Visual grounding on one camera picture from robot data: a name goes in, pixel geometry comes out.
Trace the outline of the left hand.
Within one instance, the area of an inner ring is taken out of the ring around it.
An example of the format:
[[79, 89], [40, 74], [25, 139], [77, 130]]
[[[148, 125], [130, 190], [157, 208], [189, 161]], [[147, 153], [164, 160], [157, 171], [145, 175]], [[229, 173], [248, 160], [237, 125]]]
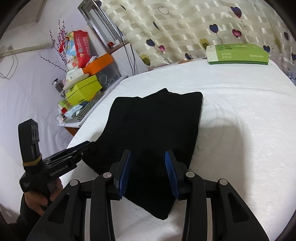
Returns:
[[[55, 189], [51, 193], [49, 200], [53, 202], [56, 197], [63, 190], [63, 185], [60, 178], [57, 178], [54, 182]], [[40, 193], [34, 191], [29, 191], [24, 193], [25, 201], [27, 206], [32, 209], [34, 212], [42, 216], [44, 214], [43, 206], [48, 205], [48, 199]]]

